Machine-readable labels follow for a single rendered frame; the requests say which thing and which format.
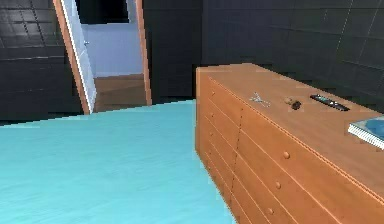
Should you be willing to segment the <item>brown and black small object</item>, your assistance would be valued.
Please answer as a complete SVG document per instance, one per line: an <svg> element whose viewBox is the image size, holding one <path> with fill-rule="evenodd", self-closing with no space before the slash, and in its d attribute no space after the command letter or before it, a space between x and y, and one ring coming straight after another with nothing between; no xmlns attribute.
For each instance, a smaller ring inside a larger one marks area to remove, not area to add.
<svg viewBox="0 0 384 224"><path fill-rule="evenodd" d="M298 110L300 107L301 107L301 102L296 100L296 99L293 99L293 98L290 98L290 97L286 97L284 99L284 102L289 105L293 110Z"/></svg>

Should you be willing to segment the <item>wooden chest of drawers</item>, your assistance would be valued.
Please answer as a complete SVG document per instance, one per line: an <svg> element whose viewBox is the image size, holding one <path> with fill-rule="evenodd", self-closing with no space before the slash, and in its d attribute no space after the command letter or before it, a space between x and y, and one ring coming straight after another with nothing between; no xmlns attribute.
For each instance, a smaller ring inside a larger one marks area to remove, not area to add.
<svg viewBox="0 0 384 224"><path fill-rule="evenodd" d="M196 151L237 224L384 224L384 150L347 131L375 111L316 92L254 64L197 70Z"/></svg>

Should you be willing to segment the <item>white room door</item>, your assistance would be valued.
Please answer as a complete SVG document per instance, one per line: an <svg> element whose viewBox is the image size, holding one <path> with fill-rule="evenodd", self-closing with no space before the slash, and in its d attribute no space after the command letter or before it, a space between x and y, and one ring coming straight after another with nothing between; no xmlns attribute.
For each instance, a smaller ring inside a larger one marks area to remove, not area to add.
<svg viewBox="0 0 384 224"><path fill-rule="evenodd" d="M75 54L76 65L79 69L82 87L85 92L85 98L89 112L94 110L96 99L96 87L94 83L93 72L87 52L87 46L84 45L84 34L81 27L80 18L77 11L75 0L61 0L64 16L68 25L72 48Z"/></svg>

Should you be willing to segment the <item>black remote control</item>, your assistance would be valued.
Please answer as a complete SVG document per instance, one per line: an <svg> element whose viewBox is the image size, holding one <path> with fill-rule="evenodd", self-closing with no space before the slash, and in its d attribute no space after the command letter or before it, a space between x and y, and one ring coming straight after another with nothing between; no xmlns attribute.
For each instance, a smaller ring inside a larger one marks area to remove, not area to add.
<svg viewBox="0 0 384 224"><path fill-rule="evenodd" d="M339 111L349 111L350 110L350 108L346 107L345 105L340 104L334 100L331 100L331 99L324 97L322 95L319 95L319 94L310 95L310 98L317 101L317 102L320 102L324 105L335 108Z"/></svg>

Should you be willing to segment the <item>blue spiral notebook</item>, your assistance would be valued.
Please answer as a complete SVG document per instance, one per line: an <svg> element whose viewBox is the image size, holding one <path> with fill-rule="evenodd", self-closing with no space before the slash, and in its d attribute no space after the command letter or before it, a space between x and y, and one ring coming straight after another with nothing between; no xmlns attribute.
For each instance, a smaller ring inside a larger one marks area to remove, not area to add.
<svg viewBox="0 0 384 224"><path fill-rule="evenodd" d="M350 123L348 132L384 150L384 116Z"/></svg>

